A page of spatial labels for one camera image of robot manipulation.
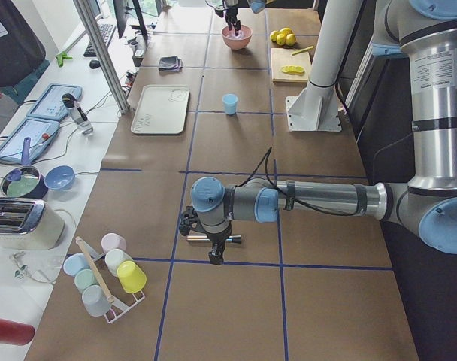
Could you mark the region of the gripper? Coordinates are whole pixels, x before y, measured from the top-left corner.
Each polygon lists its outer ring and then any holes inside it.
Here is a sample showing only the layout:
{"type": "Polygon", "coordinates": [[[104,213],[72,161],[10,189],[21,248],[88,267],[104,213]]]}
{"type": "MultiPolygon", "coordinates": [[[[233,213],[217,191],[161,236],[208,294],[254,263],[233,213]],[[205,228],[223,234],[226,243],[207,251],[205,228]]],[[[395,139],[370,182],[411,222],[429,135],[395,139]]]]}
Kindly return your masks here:
{"type": "Polygon", "coordinates": [[[224,220],[218,224],[201,222],[201,226],[211,244],[215,244],[208,252],[210,264],[222,265],[224,262],[225,240],[232,235],[232,222],[229,220],[224,220]]]}
{"type": "Polygon", "coordinates": [[[238,4],[225,4],[225,21],[227,22],[225,36],[227,38],[232,34],[232,25],[235,31],[235,35],[238,36],[239,31],[241,30],[241,22],[238,20],[238,4]]]}

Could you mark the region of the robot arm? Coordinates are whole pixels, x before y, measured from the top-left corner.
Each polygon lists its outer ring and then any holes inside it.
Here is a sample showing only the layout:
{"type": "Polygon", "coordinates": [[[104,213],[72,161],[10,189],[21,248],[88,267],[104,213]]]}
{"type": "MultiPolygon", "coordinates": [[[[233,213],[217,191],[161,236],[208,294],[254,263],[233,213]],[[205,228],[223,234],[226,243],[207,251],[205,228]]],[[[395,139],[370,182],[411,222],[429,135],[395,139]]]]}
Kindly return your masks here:
{"type": "MultiPolygon", "coordinates": [[[[206,1],[205,3],[214,10],[218,17],[225,20],[229,31],[233,31],[235,35],[239,35],[241,22],[238,19],[238,0],[206,1]]],[[[249,0],[247,4],[254,14],[258,14],[265,9],[267,2],[262,0],[249,0]]]]}
{"type": "Polygon", "coordinates": [[[321,184],[250,177],[224,185],[198,179],[180,215],[182,235],[199,232],[223,261],[233,220],[273,222],[279,210],[309,208],[397,223],[430,247],[457,254],[457,1],[379,1],[372,53],[410,60],[415,174],[405,184],[321,184]]]}

